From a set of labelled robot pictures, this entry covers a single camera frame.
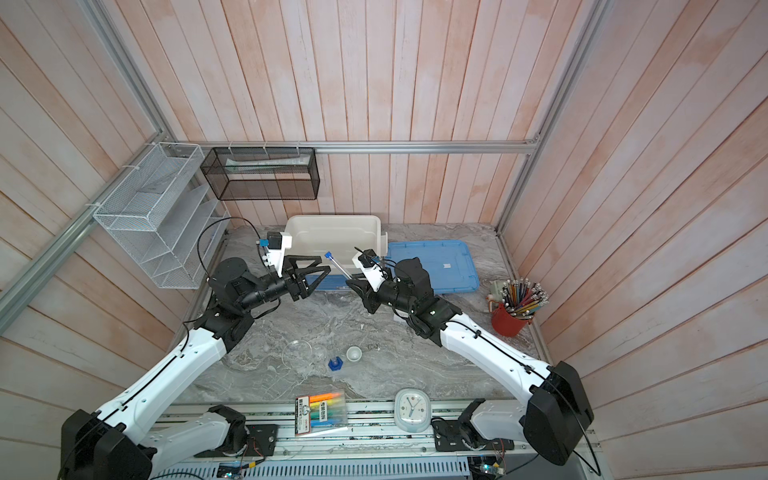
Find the blue capped test tube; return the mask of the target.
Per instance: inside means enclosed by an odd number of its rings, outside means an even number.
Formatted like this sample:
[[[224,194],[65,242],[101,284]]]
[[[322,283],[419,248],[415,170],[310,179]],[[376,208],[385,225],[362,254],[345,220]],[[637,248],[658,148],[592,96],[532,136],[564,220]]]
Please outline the blue capped test tube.
[[[328,259],[347,280],[352,279],[352,275],[335,259],[330,251],[326,252],[325,258]]]

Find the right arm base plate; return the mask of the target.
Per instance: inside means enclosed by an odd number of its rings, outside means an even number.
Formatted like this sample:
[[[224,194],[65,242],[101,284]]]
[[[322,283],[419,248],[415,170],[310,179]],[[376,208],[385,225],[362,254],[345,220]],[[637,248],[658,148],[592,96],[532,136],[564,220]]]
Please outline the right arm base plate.
[[[433,417],[430,421],[434,447],[438,452],[513,450],[514,442],[508,439],[484,439],[468,421],[446,420]]]

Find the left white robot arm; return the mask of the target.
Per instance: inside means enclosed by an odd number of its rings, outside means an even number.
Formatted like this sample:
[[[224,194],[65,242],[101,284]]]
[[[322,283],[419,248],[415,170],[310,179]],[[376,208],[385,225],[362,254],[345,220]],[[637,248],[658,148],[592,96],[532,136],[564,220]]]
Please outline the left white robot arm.
[[[331,271],[318,256],[290,255],[283,273],[257,277],[246,262],[228,258],[207,283],[212,302],[192,320],[184,339],[123,393],[92,413],[75,411],[61,430],[61,479],[149,479],[197,454],[238,458],[250,433],[240,412],[217,405],[200,417],[151,435],[158,418],[211,365],[244,338],[254,308],[277,309],[282,296],[309,297]]]

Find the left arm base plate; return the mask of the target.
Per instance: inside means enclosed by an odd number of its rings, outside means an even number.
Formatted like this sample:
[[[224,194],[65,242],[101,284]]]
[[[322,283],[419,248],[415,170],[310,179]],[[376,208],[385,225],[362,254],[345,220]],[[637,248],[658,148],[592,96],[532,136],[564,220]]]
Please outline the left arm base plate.
[[[214,449],[201,451],[195,458],[214,457],[270,457],[274,454],[278,437],[277,424],[248,423],[225,429],[223,440]]]

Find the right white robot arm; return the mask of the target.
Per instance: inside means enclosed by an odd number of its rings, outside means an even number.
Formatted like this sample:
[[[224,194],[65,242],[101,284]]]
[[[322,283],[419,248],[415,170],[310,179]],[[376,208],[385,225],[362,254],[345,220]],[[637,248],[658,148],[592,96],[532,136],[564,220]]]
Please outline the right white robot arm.
[[[358,252],[353,263],[359,271],[346,283],[369,313],[391,308],[416,335],[471,361],[514,398],[476,399],[458,419],[436,420],[440,438],[472,450],[492,441],[521,441],[559,466],[575,455],[594,413],[571,365],[561,361],[552,366],[532,358],[483,329],[434,293],[417,258],[388,265],[366,250]]]

